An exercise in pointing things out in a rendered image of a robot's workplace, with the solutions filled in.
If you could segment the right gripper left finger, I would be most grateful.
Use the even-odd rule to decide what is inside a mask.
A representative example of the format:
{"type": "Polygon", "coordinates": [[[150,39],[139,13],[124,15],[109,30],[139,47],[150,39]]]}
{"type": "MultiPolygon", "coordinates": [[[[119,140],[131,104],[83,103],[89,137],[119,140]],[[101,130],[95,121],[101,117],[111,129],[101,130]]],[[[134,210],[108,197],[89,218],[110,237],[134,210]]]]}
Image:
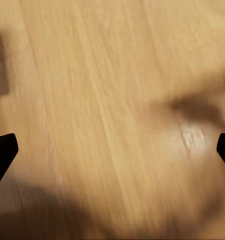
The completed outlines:
{"type": "Polygon", "coordinates": [[[0,136],[0,181],[19,151],[14,133],[0,136]]]}

